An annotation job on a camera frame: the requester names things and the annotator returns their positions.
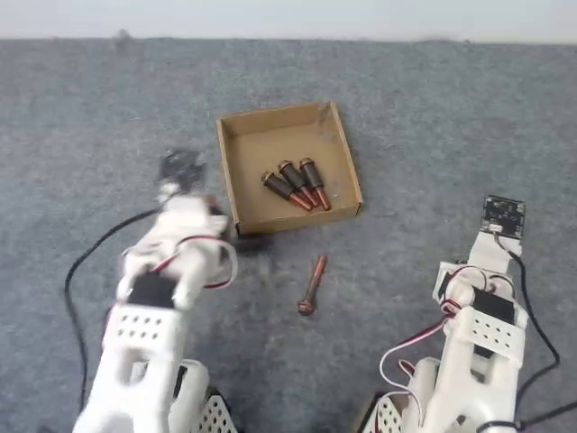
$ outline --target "carpet floor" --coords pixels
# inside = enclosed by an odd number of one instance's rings
[[[233,287],[199,299],[188,356],[207,365],[237,424],[350,431],[385,389],[381,354],[439,317],[438,264],[467,257],[489,193],[527,203],[529,289],[565,360],[521,415],[577,399],[577,48],[0,41],[0,65],[2,431],[70,431],[80,370],[64,276],[105,230],[154,204],[163,151],[203,150],[206,189],[226,206],[216,118],[319,99],[339,106],[366,207],[275,235],[268,251],[241,258]],[[150,224],[111,239],[74,281],[91,378],[118,254]],[[319,310],[302,318],[295,302],[319,253],[329,256]],[[437,336],[405,357],[442,346]],[[521,378],[549,360],[530,328]],[[575,425],[577,412],[531,431]]]

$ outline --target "open cardboard box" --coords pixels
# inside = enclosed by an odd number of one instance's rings
[[[269,233],[354,217],[362,194],[336,104],[313,103],[229,115],[216,122],[228,197],[239,235]],[[261,183],[264,171],[311,158],[332,209],[292,205]]]

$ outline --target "bolt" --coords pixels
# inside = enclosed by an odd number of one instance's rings
[[[326,254],[323,254],[316,260],[315,268],[313,269],[313,276],[308,284],[305,297],[297,304],[297,311],[303,316],[310,316],[316,310],[316,291],[321,282],[321,276],[325,271],[326,259]]]

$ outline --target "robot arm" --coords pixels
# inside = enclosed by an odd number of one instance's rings
[[[123,275],[103,340],[87,406],[74,433],[184,433],[197,425],[208,373],[182,363],[188,320],[200,291],[220,271],[224,248],[236,273],[233,247],[220,239],[226,216],[212,215],[199,196],[176,196],[154,227],[123,254]],[[186,376],[175,397],[179,369]]]
[[[401,407],[390,394],[380,398],[359,431],[475,433],[488,421],[514,420],[527,313],[515,300],[507,271],[508,251],[521,254],[524,205],[489,196],[484,211],[469,261],[441,263],[437,275],[433,298],[445,317],[428,335],[444,331],[441,359],[419,361],[408,372],[408,386],[399,387],[410,396],[408,401]],[[422,334],[388,353],[419,341]],[[504,426],[486,429],[510,431]]]

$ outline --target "cable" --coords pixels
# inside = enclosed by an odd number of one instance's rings
[[[194,235],[194,236],[188,236],[188,237],[181,239],[176,245],[176,251],[174,252],[174,254],[172,256],[168,257],[167,259],[164,259],[162,262],[158,263],[156,266],[154,266],[152,268],[151,272],[160,272],[163,269],[165,269],[177,257],[179,257],[179,255],[182,253],[182,251],[184,249],[184,245],[186,243],[191,242],[191,241],[196,241],[196,240],[207,240],[207,241],[216,242],[220,247],[222,247],[226,250],[226,252],[228,254],[228,259],[231,263],[230,276],[224,281],[214,283],[214,284],[207,284],[205,286],[205,289],[222,289],[224,287],[228,287],[234,281],[234,279],[236,278],[236,275],[238,274],[238,258],[236,256],[236,250],[234,249],[233,245],[222,240],[220,237],[217,237],[217,236]]]
[[[557,409],[550,410],[547,413],[533,417],[532,419],[528,419],[523,424],[525,427],[531,427],[534,426],[535,424],[539,424],[540,422],[543,421],[548,421],[549,419],[555,418],[559,415],[564,414],[565,412],[574,409],[577,409],[577,401],[573,401],[572,403],[565,404],[564,406],[560,406]]]
[[[415,366],[407,361],[406,359],[399,359],[397,362],[397,366],[401,372],[406,374],[409,379],[413,378],[413,374],[415,374]]]
[[[410,345],[413,345],[414,343],[418,343],[419,341],[422,341],[422,340],[430,337],[431,335],[433,335],[434,333],[436,333],[437,331],[442,329],[444,326],[444,323],[449,318],[452,318],[452,317],[454,317],[454,314],[448,313],[448,312],[445,313],[443,318],[441,320],[439,320],[437,323],[435,323],[434,325],[427,327],[427,328],[423,329],[422,331],[414,334],[413,336],[411,336],[410,338],[407,338],[405,341],[402,341],[398,345],[395,345],[394,347],[389,349],[385,353],[385,355],[383,355],[382,358],[380,359],[379,372],[380,372],[380,375],[382,376],[382,378],[391,386],[394,386],[395,388],[399,388],[400,390],[402,390],[402,391],[397,391],[397,392],[389,392],[388,394],[385,394],[385,395],[386,396],[396,395],[396,394],[408,394],[408,395],[410,395],[415,400],[415,403],[417,404],[419,426],[422,425],[422,423],[423,423],[423,408],[421,406],[421,402],[419,401],[418,397],[407,386],[403,385],[402,383],[394,382],[391,379],[389,379],[389,377],[387,377],[387,375],[384,372],[385,361],[390,356],[390,354],[397,352],[400,349],[404,349],[405,347],[409,347]]]
[[[504,277],[502,275],[491,275],[489,277],[490,280],[503,280],[505,281],[510,287],[511,287],[511,298],[515,298],[515,286],[513,286],[513,283],[511,282],[511,280],[507,277]]]
[[[491,427],[511,427],[511,428],[514,428],[515,431],[523,431],[525,429],[519,421],[517,421],[517,422],[513,422],[513,421],[489,421],[489,422],[486,422],[484,424],[481,424],[477,428],[477,433],[481,433],[482,431],[485,431],[487,428],[491,428]]]
[[[541,328],[541,325],[539,324],[539,322],[535,316],[535,312],[533,311],[533,304],[531,303],[531,299],[529,298],[529,295],[527,292],[527,269],[525,267],[525,264],[523,263],[523,261],[521,260],[521,258],[518,255],[511,252],[506,246],[504,246],[501,243],[501,241],[499,240],[499,234],[498,233],[494,233],[494,237],[495,237],[495,242],[504,251],[506,251],[508,253],[508,255],[510,255],[511,258],[515,262],[517,262],[517,264],[519,265],[519,269],[521,270],[521,293],[523,295],[523,301],[525,302],[525,306],[527,308],[527,315],[529,316],[531,323],[535,327],[537,334],[539,334],[539,336],[541,337],[541,339],[543,340],[543,342],[545,343],[547,348],[549,348],[549,351],[551,352],[551,354],[553,355],[553,358],[554,358],[554,361],[551,364],[547,365],[546,367],[542,368],[538,372],[534,373],[529,379],[527,379],[525,381],[525,383],[523,383],[523,385],[521,385],[521,387],[517,391],[517,402],[516,402],[517,408],[516,408],[516,410],[518,410],[519,403],[521,402],[523,397],[527,394],[527,390],[531,387],[531,385],[533,385],[537,381],[537,379],[539,379],[540,377],[543,377],[547,373],[551,372],[553,369],[557,368],[561,364],[561,356],[559,355],[559,352],[557,352],[557,349],[554,347],[551,340],[549,340],[549,338],[545,334],[545,331]],[[549,419],[553,419],[559,415],[562,415],[562,414],[564,414],[570,410],[575,410],[575,409],[577,409],[577,401],[572,401],[568,404],[565,404],[565,405],[560,406],[560,407],[553,409],[553,410],[549,410],[548,412],[546,412],[544,414],[538,415],[538,416],[533,417],[532,419],[528,419],[526,421],[516,421],[516,422],[490,421],[490,422],[486,422],[485,424],[483,424],[479,428],[477,428],[477,433],[481,433],[483,430],[490,428],[490,427],[511,427],[511,428],[515,428],[517,431],[523,431],[527,427],[531,427],[531,426],[534,426],[535,424],[539,424],[541,422],[548,421]]]
[[[537,318],[535,316],[535,312],[533,310],[533,304],[532,304],[531,299],[529,298],[529,294],[527,292],[527,269],[525,268],[525,264],[523,263],[523,261],[521,260],[521,258],[518,255],[516,255],[515,253],[510,251],[508,248],[503,246],[503,244],[499,240],[499,234],[498,233],[495,233],[494,237],[495,237],[495,242],[497,242],[497,244],[504,251],[506,251],[508,253],[508,255],[510,255],[511,258],[515,262],[517,262],[517,264],[519,265],[519,269],[521,270],[521,294],[523,295],[523,301],[525,302],[525,307],[527,309],[527,315],[529,316],[531,323],[535,327],[537,334],[541,337],[541,339],[543,340],[543,342],[545,343],[545,345],[547,346],[547,348],[551,352],[551,355],[553,355],[553,358],[554,358],[554,360],[551,364],[543,367],[541,370],[534,373],[531,377],[529,377],[525,381],[525,383],[523,383],[521,385],[521,387],[517,391],[517,408],[518,408],[521,401],[523,400],[523,397],[525,397],[527,390],[540,377],[545,376],[547,373],[551,372],[552,370],[554,370],[555,368],[557,368],[561,364],[561,356],[559,355],[559,352],[557,352],[557,349],[554,347],[553,343],[551,343],[551,340],[549,340],[549,337],[545,334],[545,331],[541,328],[541,324],[539,323],[539,321],[537,320]]]
[[[88,349],[87,343],[84,338],[84,329],[80,324],[80,320],[78,318],[78,312],[76,306],[74,305],[74,301],[70,295],[70,283],[72,282],[72,277],[74,276],[75,272],[77,271],[78,267],[84,262],[90,254],[92,254],[96,248],[98,248],[106,239],[110,236],[114,235],[116,232],[122,230],[123,228],[129,226],[132,223],[140,221],[146,217],[150,217],[158,212],[157,208],[152,210],[147,210],[146,212],[142,212],[141,214],[132,216],[122,223],[112,227],[106,233],[104,233],[90,248],[88,248],[82,255],[80,255],[70,269],[68,274],[66,275],[66,280],[64,281],[64,303],[66,305],[66,311],[70,317],[70,321],[72,322],[72,326],[74,328],[74,334],[76,336],[78,342],[78,349],[80,351],[80,362],[82,367],[82,382],[80,384],[80,395],[78,396],[78,412],[81,412],[84,409],[84,404],[86,400],[86,393],[87,393],[87,376],[88,376]]]

